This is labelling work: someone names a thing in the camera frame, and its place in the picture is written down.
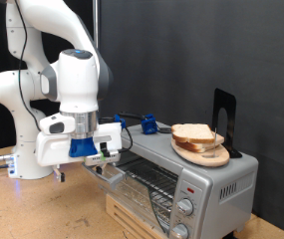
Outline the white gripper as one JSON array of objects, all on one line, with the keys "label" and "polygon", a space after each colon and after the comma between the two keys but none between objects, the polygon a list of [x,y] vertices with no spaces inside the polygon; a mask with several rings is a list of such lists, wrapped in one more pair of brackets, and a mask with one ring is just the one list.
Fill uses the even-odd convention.
[{"label": "white gripper", "polygon": [[[119,122],[100,124],[92,137],[74,139],[69,134],[46,135],[40,132],[36,142],[36,158],[41,166],[54,165],[53,170],[60,182],[65,173],[59,164],[83,161],[86,166],[119,161],[122,149],[122,126]],[[96,173],[103,169],[96,166]]]}]

